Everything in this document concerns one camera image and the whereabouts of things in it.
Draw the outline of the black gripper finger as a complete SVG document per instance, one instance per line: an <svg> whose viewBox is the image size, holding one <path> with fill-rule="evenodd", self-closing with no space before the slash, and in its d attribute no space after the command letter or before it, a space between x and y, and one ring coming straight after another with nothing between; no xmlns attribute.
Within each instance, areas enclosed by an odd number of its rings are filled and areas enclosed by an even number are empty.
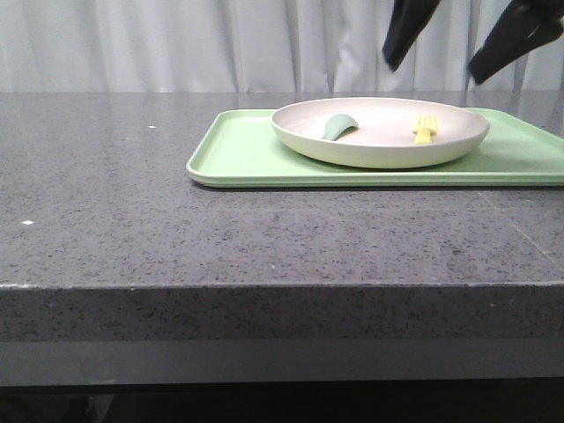
<svg viewBox="0 0 564 423"><path fill-rule="evenodd" d="M412 44L427 26L437 9L439 0L396 0L386 39L382 46L385 63L396 71Z"/></svg>
<svg viewBox="0 0 564 423"><path fill-rule="evenodd" d="M561 0L511 1L468 64L473 81L482 85L520 57L558 40L562 19Z"/></svg>

